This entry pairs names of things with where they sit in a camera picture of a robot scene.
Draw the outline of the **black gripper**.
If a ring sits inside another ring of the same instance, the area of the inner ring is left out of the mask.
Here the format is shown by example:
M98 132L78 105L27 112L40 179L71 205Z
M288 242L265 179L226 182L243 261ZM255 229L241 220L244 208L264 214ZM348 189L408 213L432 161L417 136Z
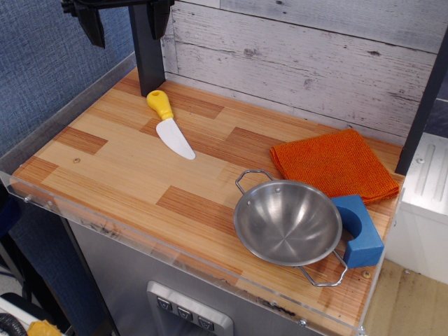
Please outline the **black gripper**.
M147 5L148 22L154 40L160 40L166 32L171 6L170 0L63 0L64 13L76 13L76 17L92 45L105 48L104 28L99 11L108 8Z

